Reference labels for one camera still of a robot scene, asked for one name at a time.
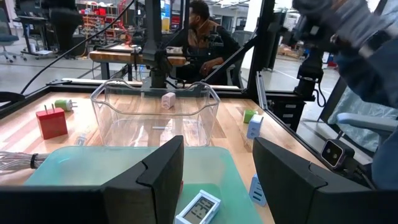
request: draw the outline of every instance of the digital thermometer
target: digital thermometer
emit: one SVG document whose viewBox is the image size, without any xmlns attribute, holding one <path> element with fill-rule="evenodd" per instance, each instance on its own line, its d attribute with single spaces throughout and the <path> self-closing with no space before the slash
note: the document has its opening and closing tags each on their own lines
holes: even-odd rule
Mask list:
<svg viewBox="0 0 398 224">
<path fill-rule="evenodd" d="M 175 224 L 208 224 L 220 209 L 221 200 L 200 190 L 199 194 L 175 217 Z"/>
</svg>

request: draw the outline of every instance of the wooden workbench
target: wooden workbench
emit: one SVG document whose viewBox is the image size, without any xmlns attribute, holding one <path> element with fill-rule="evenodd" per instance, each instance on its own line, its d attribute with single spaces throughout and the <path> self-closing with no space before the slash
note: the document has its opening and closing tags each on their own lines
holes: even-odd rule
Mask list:
<svg viewBox="0 0 398 224">
<path fill-rule="evenodd" d="M 129 47 L 128 45 L 116 45 L 116 46 L 110 47 L 110 49 L 131 50 L 132 51 L 132 48 Z M 92 59 L 92 61 L 98 62 L 101 64 L 101 76 L 102 76 L 103 80 L 110 79 L 109 63 L 125 63 L 125 64 L 130 65 L 130 64 L 134 63 L 134 57 L 135 57 L 134 55 L 131 55 L 130 53 L 104 52 L 104 51 L 98 51 L 98 50 L 90 52 L 90 54 L 88 56 L 90 59 Z M 171 57 L 167 57 L 167 58 L 169 59 L 169 62 L 174 66 L 182 66 L 182 65 L 185 65 L 187 62 L 187 59 L 185 57 L 171 56 Z M 144 64 L 142 55 L 140 55 L 139 58 L 137 58 L 137 64 Z"/>
<path fill-rule="evenodd" d="M 44 105 L 51 108 L 51 104 L 59 99 L 72 99 L 78 105 L 77 108 L 74 108 L 73 113 L 66 114 L 68 135 L 44 141 L 40 136 L 35 112 L 43 110 Z M 257 110 L 259 114 L 263 115 L 262 137 L 323 167 L 321 162 L 253 101 L 221 99 L 211 145 L 230 151 L 248 190 L 256 170 L 252 158 L 252 140 L 246 138 L 247 124 L 243 123 L 245 109 Z M 30 154 L 52 152 L 63 146 L 74 145 L 77 138 L 83 133 L 86 134 L 86 145 L 102 145 L 90 95 L 86 93 L 49 93 L 0 120 L 0 151 Z M 31 173 L 32 170 L 22 170 L 16 174 L 0 175 L 0 185 L 21 184 Z M 256 208 L 264 223 L 274 222 L 269 207 L 263 208 L 256 205 Z"/>
</svg>

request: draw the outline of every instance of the red phone charger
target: red phone charger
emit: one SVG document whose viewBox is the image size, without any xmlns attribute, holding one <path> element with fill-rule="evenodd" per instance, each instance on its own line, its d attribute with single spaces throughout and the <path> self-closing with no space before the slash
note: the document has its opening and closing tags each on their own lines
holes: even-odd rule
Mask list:
<svg viewBox="0 0 398 224">
<path fill-rule="evenodd" d="M 43 139 L 50 139 L 68 134 L 65 112 L 61 108 L 36 112 Z"/>
</svg>

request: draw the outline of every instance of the white cord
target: white cord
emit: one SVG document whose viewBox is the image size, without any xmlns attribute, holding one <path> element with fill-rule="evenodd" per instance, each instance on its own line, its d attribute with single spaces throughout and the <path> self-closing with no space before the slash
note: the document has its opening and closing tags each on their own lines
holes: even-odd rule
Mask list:
<svg viewBox="0 0 398 224">
<path fill-rule="evenodd" d="M 0 175 L 11 174 L 23 169 L 37 169 L 49 155 L 49 153 L 27 154 L 0 151 Z"/>
</svg>

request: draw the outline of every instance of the teal tray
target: teal tray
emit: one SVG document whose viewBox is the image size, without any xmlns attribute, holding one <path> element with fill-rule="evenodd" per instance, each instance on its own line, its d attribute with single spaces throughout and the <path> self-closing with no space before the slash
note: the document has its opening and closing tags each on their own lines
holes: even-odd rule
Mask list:
<svg viewBox="0 0 398 224">
<path fill-rule="evenodd" d="M 63 147 L 54 151 L 25 185 L 101 185 L 154 150 L 156 147 Z M 205 190 L 221 199 L 211 224 L 262 223 L 228 150 L 186 147 L 183 181 L 176 214 Z"/>
</svg>

